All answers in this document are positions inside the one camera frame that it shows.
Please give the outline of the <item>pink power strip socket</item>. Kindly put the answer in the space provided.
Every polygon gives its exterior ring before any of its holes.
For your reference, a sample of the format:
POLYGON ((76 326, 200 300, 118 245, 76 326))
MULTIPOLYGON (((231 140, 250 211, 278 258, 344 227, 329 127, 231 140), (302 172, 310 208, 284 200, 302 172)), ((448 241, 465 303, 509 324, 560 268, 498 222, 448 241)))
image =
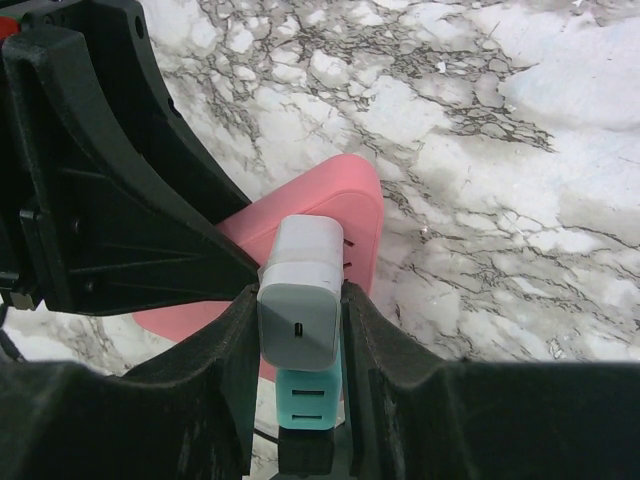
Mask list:
MULTIPOLYGON (((194 287, 195 298, 148 307, 136 315, 137 322, 171 339, 174 346, 217 320, 244 289, 253 287, 258 295, 277 229, 290 215, 326 216, 339 222, 344 232, 344 281, 370 288, 384 216, 380 181, 367 160, 338 155, 222 221, 219 230, 230 242, 230 252, 221 258, 191 260, 184 271, 167 275, 171 285, 185 281, 194 287)), ((259 369, 276 371, 280 368, 261 353, 258 313, 257 328, 259 369)))

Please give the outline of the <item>white usb charger plug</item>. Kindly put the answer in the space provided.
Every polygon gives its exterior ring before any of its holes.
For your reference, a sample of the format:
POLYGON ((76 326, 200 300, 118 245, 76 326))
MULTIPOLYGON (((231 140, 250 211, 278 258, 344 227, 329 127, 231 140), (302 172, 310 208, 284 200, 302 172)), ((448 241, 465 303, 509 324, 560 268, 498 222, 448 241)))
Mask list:
POLYGON ((257 295, 261 353, 274 367, 316 372, 334 364, 343 240, 342 226, 330 217, 281 221, 257 295))

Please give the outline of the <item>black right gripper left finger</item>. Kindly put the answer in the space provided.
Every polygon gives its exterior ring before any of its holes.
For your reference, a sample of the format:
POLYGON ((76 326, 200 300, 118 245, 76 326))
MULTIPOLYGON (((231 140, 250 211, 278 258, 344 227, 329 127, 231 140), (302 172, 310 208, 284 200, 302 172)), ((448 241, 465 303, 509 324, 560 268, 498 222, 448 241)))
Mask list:
POLYGON ((5 479, 239 479, 251 467, 257 291, 122 376, 71 362, 1 367, 5 479))

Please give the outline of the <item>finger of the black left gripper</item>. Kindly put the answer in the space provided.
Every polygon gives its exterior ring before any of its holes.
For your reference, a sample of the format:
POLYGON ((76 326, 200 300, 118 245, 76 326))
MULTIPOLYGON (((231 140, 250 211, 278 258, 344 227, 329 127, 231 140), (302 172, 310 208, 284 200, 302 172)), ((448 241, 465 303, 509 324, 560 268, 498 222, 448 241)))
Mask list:
POLYGON ((107 93, 101 46, 46 26, 1 50, 1 294, 10 305, 106 316, 190 300, 171 285, 221 258, 219 230, 247 199, 167 97, 107 93))

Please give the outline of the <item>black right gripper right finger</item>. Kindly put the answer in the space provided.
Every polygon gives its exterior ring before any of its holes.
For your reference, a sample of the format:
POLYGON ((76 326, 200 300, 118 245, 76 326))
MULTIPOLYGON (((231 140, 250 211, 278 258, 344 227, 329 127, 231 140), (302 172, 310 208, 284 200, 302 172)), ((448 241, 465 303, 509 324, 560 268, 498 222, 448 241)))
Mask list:
POLYGON ((359 479, 635 479, 639 367, 445 360, 343 287, 359 479))

